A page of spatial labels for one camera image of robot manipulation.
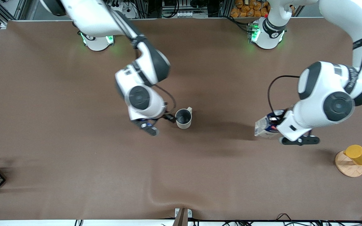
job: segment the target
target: yellow cup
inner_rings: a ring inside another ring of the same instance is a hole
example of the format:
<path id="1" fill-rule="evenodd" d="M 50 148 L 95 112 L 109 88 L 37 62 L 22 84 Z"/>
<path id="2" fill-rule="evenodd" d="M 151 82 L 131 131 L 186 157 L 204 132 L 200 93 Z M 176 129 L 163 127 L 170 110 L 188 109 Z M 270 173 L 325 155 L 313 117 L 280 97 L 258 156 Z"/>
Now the yellow cup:
<path id="1" fill-rule="evenodd" d="M 362 146 L 351 145 L 344 152 L 356 165 L 362 166 Z"/>

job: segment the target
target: table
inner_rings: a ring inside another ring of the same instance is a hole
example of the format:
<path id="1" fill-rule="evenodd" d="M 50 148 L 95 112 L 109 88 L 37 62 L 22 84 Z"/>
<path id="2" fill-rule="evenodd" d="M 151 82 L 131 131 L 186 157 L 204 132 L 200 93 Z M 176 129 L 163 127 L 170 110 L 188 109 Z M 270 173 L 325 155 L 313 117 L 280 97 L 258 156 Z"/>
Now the table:
<path id="1" fill-rule="evenodd" d="M 159 84 L 192 107 L 187 130 L 159 121 L 150 137 L 128 119 L 114 74 L 134 59 L 128 40 L 93 52 L 71 22 L 9 22 L 0 31 L 0 219 L 152 219 L 187 207 L 200 219 L 362 220 L 362 176 L 336 153 L 362 145 L 362 106 L 313 130 L 314 146 L 254 137 L 276 76 L 317 60 L 351 64 L 351 40 L 324 19 L 294 18 L 261 50 L 226 19 L 135 21 L 171 63 Z M 272 88 L 283 109 L 297 80 Z M 166 101 L 171 101 L 164 93 Z"/>

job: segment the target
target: green led light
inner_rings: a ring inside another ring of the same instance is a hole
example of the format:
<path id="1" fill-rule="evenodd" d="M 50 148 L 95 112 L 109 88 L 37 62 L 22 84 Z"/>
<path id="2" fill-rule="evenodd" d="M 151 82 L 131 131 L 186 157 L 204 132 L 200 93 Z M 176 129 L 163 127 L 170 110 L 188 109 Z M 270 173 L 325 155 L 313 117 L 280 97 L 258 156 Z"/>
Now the green led light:
<path id="1" fill-rule="evenodd" d="M 252 34 L 252 38 L 251 41 L 257 41 L 258 37 L 260 35 L 261 30 L 258 28 L 253 34 Z"/>
<path id="2" fill-rule="evenodd" d="M 112 43 L 114 38 L 112 36 L 106 36 L 106 39 L 108 43 Z"/>
<path id="3" fill-rule="evenodd" d="M 82 37 L 82 39 L 83 39 L 83 43 L 86 45 L 86 40 L 85 40 L 85 38 L 83 37 L 83 34 L 82 33 L 80 33 L 80 36 Z"/>

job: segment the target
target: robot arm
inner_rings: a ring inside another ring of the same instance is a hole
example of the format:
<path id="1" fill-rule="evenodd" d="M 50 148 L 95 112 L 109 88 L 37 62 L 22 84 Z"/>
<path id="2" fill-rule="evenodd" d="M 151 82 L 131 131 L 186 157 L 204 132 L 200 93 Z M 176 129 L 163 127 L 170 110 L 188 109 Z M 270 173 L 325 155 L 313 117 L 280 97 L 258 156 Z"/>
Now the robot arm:
<path id="1" fill-rule="evenodd" d="M 115 79 L 118 92 L 128 106 L 130 120 L 152 136 L 157 135 L 158 130 L 148 120 L 167 113 L 166 103 L 151 87 L 167 78 L 170 70 L 167 58 L 122 13 L 109 10 L 102 0 L 41 0 L 41 3 L 55 15 L 67 14 L 84 34 L 125 35 L 134 49 L 140 50 L 141 56 L 115 73 Z"/>
<path id="2" fill-rule="evenodd" d="M 311 5 L 318 0 L 268 0 L 270 11 L 267 16 L 256 20 L 258 24 L 257 34 L 251 41 L 262 49 L 270 50 L 276 47 L 282 41 L 286 24 L 292 16 L 291 4 Z"/>
<path id="3" fill-rule="evenodd" d="M 300 101 L 286 111 L 279 132 L 296 141 L 316 127 L 348 119 L 362 105 L 362 0 L 320 0 L 321 13 L 353 40 L 353 66 L 316 62 L 303 71 Z"/>

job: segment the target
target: wooden stand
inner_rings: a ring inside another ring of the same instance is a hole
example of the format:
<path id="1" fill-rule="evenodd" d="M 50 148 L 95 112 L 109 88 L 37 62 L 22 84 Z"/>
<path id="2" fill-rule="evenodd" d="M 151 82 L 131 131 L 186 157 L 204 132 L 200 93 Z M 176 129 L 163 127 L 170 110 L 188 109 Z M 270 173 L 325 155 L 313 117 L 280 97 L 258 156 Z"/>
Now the wooden stand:
<path id="1" fill-rule="evenodd" d="M 356 165 L 353 160 L 339 152 L 335 157 L 335 165 L 337 169 L 346 176 L 358 177 L 362 175 L 362 166 Z"/>

